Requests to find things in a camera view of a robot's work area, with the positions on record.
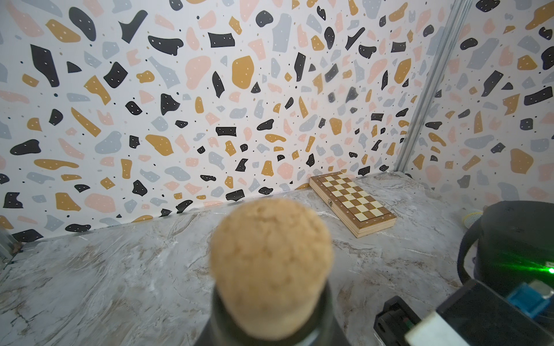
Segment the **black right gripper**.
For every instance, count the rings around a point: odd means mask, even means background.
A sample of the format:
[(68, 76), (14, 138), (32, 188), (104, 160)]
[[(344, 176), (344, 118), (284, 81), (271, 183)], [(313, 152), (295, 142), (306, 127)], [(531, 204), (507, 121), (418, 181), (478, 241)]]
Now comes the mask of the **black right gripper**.
[(394, 296), (376, 315), (374, 330), (385, 346), (409, 346), (405, 336), (420, 322), (418, 314), (401, 297)]

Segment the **cork bottle stopper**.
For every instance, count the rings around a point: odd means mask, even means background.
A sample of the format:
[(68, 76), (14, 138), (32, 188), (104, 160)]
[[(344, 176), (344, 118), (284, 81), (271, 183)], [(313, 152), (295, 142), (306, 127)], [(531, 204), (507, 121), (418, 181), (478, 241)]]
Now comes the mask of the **cork bottle stopper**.
[(291, 199), (238, 206), (216, 227), (210, 272), (232, 317), (282, 315), (316, 301), (333, 267), (333, 242), (317, 213)]

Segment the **clear glass bottle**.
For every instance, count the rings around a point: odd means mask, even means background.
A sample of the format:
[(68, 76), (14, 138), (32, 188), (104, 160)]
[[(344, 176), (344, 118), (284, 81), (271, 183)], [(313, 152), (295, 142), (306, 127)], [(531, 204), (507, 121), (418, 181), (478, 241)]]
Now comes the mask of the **clear glass bottle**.
[(219, 291), (212, 294), (209, 320), (196, 345), (349, 345), (334, 314), (329, 283), (316, 301), (296, 305), (282, 315), (256, 316), (251, 326), (241, 326), (226, 308)]

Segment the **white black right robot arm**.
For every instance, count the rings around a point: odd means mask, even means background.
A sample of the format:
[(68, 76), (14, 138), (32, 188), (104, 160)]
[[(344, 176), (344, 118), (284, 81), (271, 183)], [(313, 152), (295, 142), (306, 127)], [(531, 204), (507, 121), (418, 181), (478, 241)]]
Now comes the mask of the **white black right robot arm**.
[(553, 205), (503, 201), (467, 230), (461, 288), (427, 317), (388, 300), (374, 329), (383, 345), (552, 345)]

